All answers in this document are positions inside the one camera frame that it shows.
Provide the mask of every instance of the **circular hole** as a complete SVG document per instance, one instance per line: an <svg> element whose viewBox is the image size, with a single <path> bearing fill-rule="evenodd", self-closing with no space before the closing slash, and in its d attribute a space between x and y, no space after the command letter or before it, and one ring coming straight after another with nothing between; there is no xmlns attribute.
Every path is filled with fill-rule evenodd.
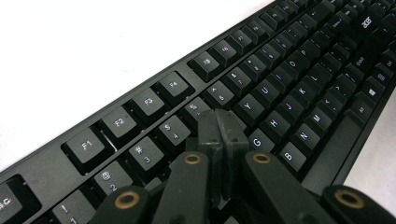
<svg viewBox="0 0 396 224"><path fill-rule="evenodd" d="M258 163L268 163L271 161L271 159L268 156L262 153L254 154L253 160Z"/></svg>
<svg viewBox="0 0 396 224"><path fill-rule="evenodd" d="M199 157L198 155L194 155L194 154L187 155L184 158L184 162L191 164L191 165L197 164L200 161L201 161L201 157Z"/></svg>

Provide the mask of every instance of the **black key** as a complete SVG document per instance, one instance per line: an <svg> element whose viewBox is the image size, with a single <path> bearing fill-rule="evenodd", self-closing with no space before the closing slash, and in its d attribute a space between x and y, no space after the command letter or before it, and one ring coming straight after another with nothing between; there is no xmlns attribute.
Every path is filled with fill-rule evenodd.
<svg viewBox="0 0 396 224"><path fill-rule="evenodd" d="M274 8L268 9L260 16L272 29L277 30L286 23L286 18L281 12Z"/></svg>
<svg viewBox="0 0 396 224"><path fill-rule="evenodd" d="M228 67L236 60L239 56L236 50L233 49L225 40L221 40L215 46L209 50L210 55L212 55L221 66Z"/></svg>
<svg viewBox="0 0 396 224"><path fill-rule="evenodd" d="M208 82L218 75L222 68L206 51L189 62L189 67L204 81Z"/></svg>
<svg viewBox="0 0 396 224"><path fill-rule="evenodd" d="M52 208L52 214L58 223L88 223L95 214L95 209L78 189Z"/></svg>
<svg viewBox="0 0 396 224"><path fill-rule="evenodd" d="M251 94L264 106L264 108L271 108L280 96L279 91L267 79L257 85Z"/></svg>
<svg viewBox="0 0 396 224"><path fill-rule="evenodd" d="M116 189L130 186L134 181L127 170L129 171L124 161L113 161L93 178L93 187L102 198L105 198Z"/></svg>
<svg viewBox="0 0 396 224"><path fill-rule="evenodd" d="M265 121L260 124L260 129L265 132L275 144L279 144L289 131L290 124L276 111L273 111Z"/></svg>
<svg viewBox="0 0 396 224"><path fill-rule="evenodd" d="M239 67L231 70L221 81L237 97L245 95L254 85L251 79Z"/></svg>
<svg viewBox="0 0 396 224"><path fill-rule="evenodd" d="M235 100L233 93L220 81L204 91L203 96L213 108L228 108Z"/></svg>
<svg viewBox="0 0 396 224"><path fill-rule="evenodd" d="M304 122L319 136L323 136L332 125L332 120L320 108L315 107Z"/></svg>
<svg viewBox="0 0 396 224"><path fill-rule="evenodd" d="M361 127L353 119L342 118L334 130L334 135L331 136L309 169L302 186L317 194L330 186L360 133Z"/></svg>
<svg viewBox="0 0 396 224"><path fill-rule="evenodd" d="M146 136L126 152L126 159L143 180L148 180L157 172L156 167L161 165L164 155L157 145Z"/></svg>
<svg viewBox="0 0 396 224"><path fill-rule="evenodd" d="M244 55L254 47L253 41L241 30L235 31L226 41L240 54Z"/></svg>
<svg viewBox="0 0 396 224"><path fill-rule="evenodd" d="M303 123L290 140L306 157L310 157L314 153L320 137Z"/></svg>
<svg viewBox="0 0 396 224"><path fill-rule="evenodd" d="M166 149L174 156L185 150L186 139L191 131L176 116L172 116L166 122L161 124L155 131L158 139Z"/></svg>
<svg viewBox="0 0 396 224"><path fill-rule="evenodd" d="M250 128L262 118L264 110L264 107L250 94L246 95L233 108L233 112Z"/></svg>
<svg viewBox="0 0 396 224"><path fill-rule="evenodd" d="M255 55L267 65L268 69L273 69L281 61L280 54L269 44L262 46Z"/></svg>
<svg viewBox="0 0 396 224"><path fill-rule="evenodd" d="M0 222L22 223L41 205L23 181L14 176L0 185Z"/></svg>
<svg viewBox="0 0 396 224"><path fill-rule="evenodd" d="M123 147L141 131L126 106L120 106L104 116L99 126L116 147Z"/></svg>
<svg viewBox="0 0 396 224"><path fill-rule="evenodd" d="M291 166L295 173L300 172L306 161L305 155L293 143L287 143L279 156Z"/></svg>
<svg viewBox="0 0 396 224"><path fill-rule="evenodd" d="M368 77L361 87L361 92L365 94L373 103L377 104L384 92L385 87L376 81L373 77Z"/></svg>
<svg viewBox="0 0 396 224"><path fill-rule="evenodd" d="M248 138L248 141L250 142L250 150L271 152L275 148L275 144L260 129L256 129L256 131L254 131Z"/></svg>
<svg viewBox="0 0 396 224"><path fill-rule="evenodd" d="M155 89L172 106L179 104L194 92L193 88L176 72L172 72L157 82Z"/></svg>
<svg viewBox="0 0 396 224"><path fill-rule="evenodd" d="M155 122L168 110L168 105L151 88L147 88L132 98L129 107L147 125Z"/></svg>
<svg viewBox="0 0 396 224"><path fill-rule="evenodd" d="M359 125L364 127L373 113L374 107L375 104L365 94L358 93L352 101L352 106L346 113L348 115L349 113L354 114L354 116L358 118Z"/></svg>
<svg viewBox="0 0 396 224"><path fill-rule="evenodd" d="M276 107L276 111L281 115L289 124L294 125L304 112L304 108L292 96L288 95Z"/></svg>
<svg viewBox="0 0 396 224"><path fill-rule="evenodd" d="M107 140L94 127L87 128L70 138L62 148L82 175L91 171L114 152Z"/></svg>
<svg viewBox="0 0 396 224"><path fill-rule="evenodd" d="M189 102L184 108L181 110L180 114L185 118L185 120L194 128L194 130L198 129L197 116L206 110L210 110L211 108L201 99L201 97L197 97L191 102Z"/></svg>
<svg viewBox="0 0 396 224"><path fill-rule="evenodd" d="M267 66L260 61L254 54L247 57L239 67L250 79L254 82L258 82L264 78L265 71L267 71Z"/></svg>
<svg viewBox="0 0 396 224"><path fill-rule="evenodd" d="M261 43L264 39L269 37L264 28L262 28L257 22L251 21L246 26L242 28L242 32L244 32L254 44Z"/></svg>

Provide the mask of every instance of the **key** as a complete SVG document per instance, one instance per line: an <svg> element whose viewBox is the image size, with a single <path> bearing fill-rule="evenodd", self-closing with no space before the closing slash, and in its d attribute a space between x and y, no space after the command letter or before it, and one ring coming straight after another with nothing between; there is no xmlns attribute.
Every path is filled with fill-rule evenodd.
<svg viewBox="0 0 396 224"><path fill-rule="evenodd" d="M220 81L204 91L203 96L213 108L228 108L235 100L233 93Z"/></svg>
<svg viewBox="0 0 396 224"><path fill-rule="evenodd" d="M95 209L81 190L76 190L52 209L56 221L63 224L88 223Z"/></svg>
<svg viewBox="0 0 396 224"><path fill-rule="evenodd" d="M19 176L0 184L0 223L22 223L41 205Z"/></svg>
<svg viewBox="0 0 396 224"><path fill-rule="evenodd" d="M251 134L248 140L250 142L250 150L271 152L275 148L273 141L271 141L271 139L260 129L256 129L256 131Z"/></svg>
<svg viewBox="0 0 396 224"><path fill-rule="evenodd" d="M262 118L264 110L264 107L250 94L246 95L233 108L233 112L250 128Z"/></svg>
<svg viewBox="0 0 396 224"><path fill-rule="evenodd" d="M104 116L99 121L99 126L114 146L118 148L123 147L141 131L126 106L120 106Z"/></svg>
<svg viewBox="0 0 396 224"><path fill-rule="evenodd" d="M147 181L162 165L164 155L157 145L146 136L126 152L126 159L136 171Z"/></svg>
<svg viewBox="0 0 396 224"><path fill-rule="evenodd" d="M210 109L211 108L201 99L201 97L197 97L184 106L180 114L196 131L198 130L197 116Z"/></svg>
<svg viewBox="0 0 396 224"><path fill-rule="evenodd" d="M172 72L157 82L155 89L172 106L178 105L194 93L193 88L176 72Z"/></svg>
<svg viewBox="0 0 396 224"><path fill-rule="evenodd" d="M279 157L291 166L295 174L300 172L306 162L306 156L293 143L287 143L280 151Z"/></svg>
<svg viewBox="0 0 396 224"><path fill-rule="evenodd" d="M151 88L145 89L132 98L129 106L147 125L161 118L168 110L168 105Z"/></svg>
<svg viewBox="0 0 396 224"><path fill-rule="evenodd" d="M155 130L155 134L166 149L172 155L176 156L181 151L185 150L185 141L191 134L191 131L176 115L174 115L161 124Z"/></svg>
<svg viewBox="0 0 396 224"><path fill-rule="evenodd" d="M189 67L204 81L208 82L218 75L222 68L220 64L206 51L189 62Z"/></svg>
<svg viewBox="0 0 396 224"><path fill-rule="evenodd" d="M236 50L230 46L225 40L221 40L215 46L209 50L210 55L212 55L219 64L226 68L238 60L239 56Z"/></svg>
<svg viewBox="0 0 396 224"><path fill-rule="evenodd" d="M254 85L251 79L239 67L231 70L221 81L237 97L245 95Z"/></svg>
<svg viewBox="0 0 396 224"><path fill-rule="evenodd" d="M91 171L114 152L95 127L76 134L67 140L62 148L82 175Z"/></svg>
<svg viewBox="0 0 396 224"><path fill-rule="evenodd" d="M279 144L289 131L290 124L282 118L276 111L273 111L264 122L260 124L260 129L266 133L275 144Z"/></svg>
<svg viewBox="0 0 396 224"><path fill-rule="evenodd" d="M244 55L254 47L253 41L245 35L241 30L235 31L233 34L229 35L226 39L238 53L239 55Z"/></svg>
<svg viewBox="0 0 396 224"><path fill-rule="evenodd" d="M94 189L104 199L115 190L130 186L134 183L128 175L130 172L125 161L113 161L105 169L99 172L92 180Z"/></svg>

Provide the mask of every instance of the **black keyboard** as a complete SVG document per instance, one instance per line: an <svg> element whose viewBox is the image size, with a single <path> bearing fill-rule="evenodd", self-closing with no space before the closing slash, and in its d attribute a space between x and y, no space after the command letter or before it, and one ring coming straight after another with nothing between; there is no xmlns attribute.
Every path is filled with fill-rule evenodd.
<svg viewBox="0 0 396 224"><path fill-rule="evenodd" d="M88 223L112 191L161 185L214 108L321 194L396 85L395 34L394 0L275 1L2 172L0 223Z"/></svg>

